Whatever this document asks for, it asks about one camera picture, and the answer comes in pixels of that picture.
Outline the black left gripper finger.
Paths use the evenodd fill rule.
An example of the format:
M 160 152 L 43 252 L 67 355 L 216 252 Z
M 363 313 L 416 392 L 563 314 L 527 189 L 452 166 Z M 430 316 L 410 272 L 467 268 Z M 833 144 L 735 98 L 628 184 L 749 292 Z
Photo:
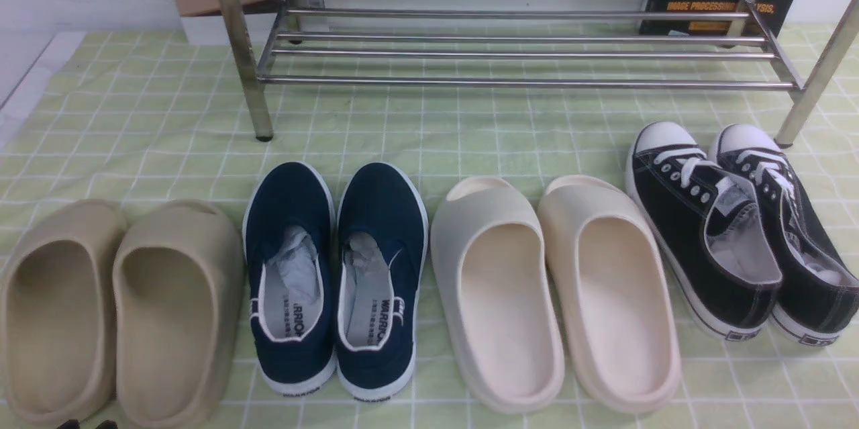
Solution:
M 101 423 L 98 423 L 98 426 L 95 429 L 119 429 L 116 421 L 113 420 L 104 420 Z
M 60 426 L 56 427 L 56 429 L 80 429 L 80 421 L 79 420 L 67 420 L 64 423 L 61 423 Z

